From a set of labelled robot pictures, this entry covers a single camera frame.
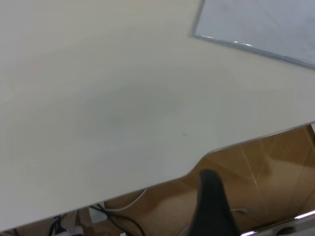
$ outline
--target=black cable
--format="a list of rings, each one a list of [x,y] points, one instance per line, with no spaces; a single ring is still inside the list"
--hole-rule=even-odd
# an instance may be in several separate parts
[[[129,232],[128,230],[126,230],[126,229],[124,229],[123,227],[119,226],[119,225],[112,219],[112,217],[111,217],[110,214],[107,214],[107,213],[104,212],[102,209],[99,209],[99,208],[97,208],[97,207],[95,207],[95,206],[90,206],[90,208],[92,208],[92,209],[94,209],[94,210],[98,210],[98,211],[100,211],[100,212],[106,214],[106,215],[107,215],[107,218],[108,218],[118,229],[120,229],[120,230],[122,230],[123,232],[125,232],[128,236],[134,236],[131,232]]]
[[[66,229],[61,226],[61,221],[64,219],[65,216],[66,214],[64,214],[62,217],[61,216],[54,217],[55,221],[51,224],[49,228],[48,236],[52,236],[54,230],[55,234],[60,234],[66,231]]]
[[[20,236],[20,234],[19,234],[19,232],[18,232],[17,229],[13,229],[13,232],[14,232],[14,234],[15,234],[16,236]]]
[[[142,227],[141,227],[141,226],[138,224],[138,222],[136,222],[135,220],[133,220],[133,219],[127,217],[127,216],[117,215],[117,214],[113,214],[113,213],[111,213],[111,212],[108,212],[108,211],[106,211],[105,208],[102,207],[102,205],[100,205],[100,204],[97,204],[97,206],[98,206],[99,208],[94,207],[94,206],[90,206],[90,207],[91,207],[92,209],[98,210],[98,211],[103,212],[104,214],[106,214],[106,215],[108,216],[108,219],[109,219],[111,222],[113,222],[113,224],[114,224],[117,228],[119,228],[120,230],[126,232],[127,235],[133,236],[132,233],[126,231],[125,229],[123,229],[122,227],[120,227],[119,225],[117,225],[117,223],[111,218],[111,216],[114,216],[114,217],[120,218],[120,219],[124,219],[124,220],[128,220],[128,221],[131,221],[133,224],[135,224],[135,225],[138,227],[138,229],[140,230],[142,236],[146,236],[146,234],[144,233],[144,230],[142,229]]]
[[[138,227],[138,229],[140,230],[142,236],[146,236],[146,234],[144,233],[143,228],[142,228],[142,227],[138,224],[138,222],[136,222],[135,220],[133,220],[133,219],[127,217],[127,216],[117,215],[117,214],[114,214],[114,213],[112,213],[112,212],[108,212],[108,211],[106,211],[105,208],[102,207],[102,205],[100,205],[100,204],[97,204],[97,206],[98,206],[99,208],[101,208],[101,209],[105,212],[105,214],[107,214],[107,215],[110,214],[110,215],[112,215],[112,216],[114,216],[114,217],[116,217],[116,218],[121,218],[121,219],[124,219],[124,220],[129,220],[129,221],[131,221],[133,224],[135,224],[135,225]]]

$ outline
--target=whiteboard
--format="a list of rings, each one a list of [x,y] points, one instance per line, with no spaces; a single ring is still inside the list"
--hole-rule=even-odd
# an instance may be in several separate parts
[[[193,35],[315,68],[314,0],[204,0]]]

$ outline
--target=cable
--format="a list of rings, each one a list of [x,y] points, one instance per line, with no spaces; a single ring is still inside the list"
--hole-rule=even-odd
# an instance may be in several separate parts
[[[133,220],[133,219],[127,217],[127,216],[116,215],[116,214],[113,214],[113,213],[106,212],[105,208],[103,208],[100,204],[97,204],[97,206],[98,206],[99,208],[101,208],[103,211],[105,211],[105,213],[106,213],[107,215],[110,214],[110,215],[112,215],[112,216],[114,216],[114,217],[116,217],[116,218],[121,218],[121,219],[124,219],[124,220],[129,220],[129,221],[131,221],[133,224],[135,224],[135,225],[138,227],[138,229],[140,230],[142,236],[146,236],[146,234],[144,233],[143,228],[142,228],[142,227],[138,224],[138,222],[136,222],[135,220]]]
[[[107,217],[110,219],[110,221],[112,221],[115,226],[117,226],[119,229],[125,231],[128,235],[131,235],[131,236],[132,236],[133,234],[130,234],[130,232],[126,231],[126,230],[123,229],[122,227],[119,227],[119,226],[116,224],[116,222],[114,222],[114,221],[111,219],[111,216],[114,216],[114,217],[120,218],[120,219],[124,219],[124,220],[128,220],[128,221],[131,221],[133,224],[135,224],[135,225],[138,227],[138,229],[139,229],[140,232],[141,232],[141,235],[142,235],[142,236],[146,236],[146,234],[145,234],[143,228],[142,228],[142,227],[138,224],[138,222],[136,222],[135,220],[133,220],[133,219],[127,217],[127,216],[117,215],[117,214],[110,213],[110,212],[106,211],[105,208],[102,207],[102,205],[100,205],[100,204],[97,204],[97,206],[98,206],[100,209],[97,208],[97,207],[95,207],[95,206],[90,206],[90,207],[93,208],[93,209],[95,209],[95,210],[98,210],[98,211],[100,211],[100,212],[105,213],[105,214],[107,215]]]
[[[125,207],[122,207],[122,208],[118,208],[118,209],[108,209],[108,208],[104,208],[106,211],[120,211],[120,210],[125,210],[127,209],[128,207],[132,206],[136,201],[138,201],[142,195],[146,192],[147,190],[143,190],[143,192],[139,195],[139,197],[137,197],[132,203],[130,203],[129,205],[125,206]]]
[[[97,208],[97,207],[95,207],[95,206],[90,206],[90,208],[95,209],[95,210],[98,210],[98,211],[100,211],[100,212],[106,214],[102,209],[99,209],[99,208]],[[118,229],[120,229],[121,231],[125,232],[125,233],[126,233],[127,235],[129,235],[129,236],[134,236],[131,232],[129,232],[128,230],[126,230],[126,229],[124,229],[123,227],[119,226],[119,225],[112,219],[110,213],[109,213],[109,214],[106,214],[106,215],[107,215],[108,219],[109,219]]]
[[[64,214],[63,216],[57,216],[57,218],[52,222],[52,224],[50,225],[50,228],[49,228],[49,231],[48,231],[48,236],[52,236],[53,235],[53,232],[55,230],[55,228],[58,229],[58,231],[63,231],[65,230],[63,227],[61,227],[61,221],[65,218],[65,216],[67,215]]]
[[[18,232],[17,229],[13,229],[13,232],[14,232],[14,234],[15,234],[16,236],[20,236],[20,234],[19,234],[19,232]]]

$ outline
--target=wooden floor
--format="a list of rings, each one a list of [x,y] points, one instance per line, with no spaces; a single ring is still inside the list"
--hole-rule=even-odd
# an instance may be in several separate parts
[[[117,212],[135,219],[148,236],[176,236],[189,222],[196,205],[198,172],[216,170],[231,208],[245,207],[249,215],[233,213],[240,231],[259,229],[315,209],[315,145],[310,126],[206,155],[187,176],[151,187],[133,206]],[[123,207],[141,193],[108,201]],[[88,236],[121,233],[108,220],[92,224],[88,209],[79,210]],[[71,213],[65,218],[67,224]],[[46,235],[52,219],[19,228],[21,236]],[[140,233],[127,221],[121,225]]]

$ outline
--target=desk surface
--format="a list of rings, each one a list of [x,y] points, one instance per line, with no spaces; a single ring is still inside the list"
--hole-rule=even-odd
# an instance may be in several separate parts
[[[190,37],[199,5],[0,3],[0,230],[315,120],[315,70]]]

